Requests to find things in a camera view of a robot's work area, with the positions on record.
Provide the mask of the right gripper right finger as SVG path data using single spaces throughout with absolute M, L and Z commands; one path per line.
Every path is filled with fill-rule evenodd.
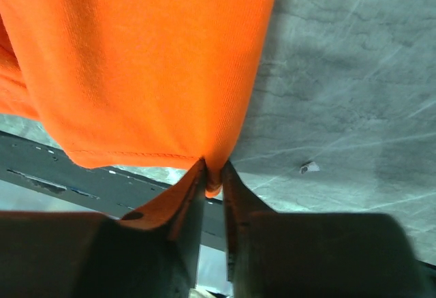
M 385 213 L 279 213 L 222 170 L 235 297 L 434 297 L 435 282 Z

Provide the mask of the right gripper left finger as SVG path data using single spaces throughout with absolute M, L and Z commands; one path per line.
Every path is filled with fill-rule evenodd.
M 2 297 L 187 297 L 196 284 L 206 187 L 198 160 L 116 220 L 102 213 L 1 214 Z

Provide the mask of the orange t-shirt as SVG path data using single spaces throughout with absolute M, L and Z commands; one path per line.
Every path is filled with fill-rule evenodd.
M 77 165 L 190 168 L 240 134 L 274 0 L 1 0 L 1 112 Z

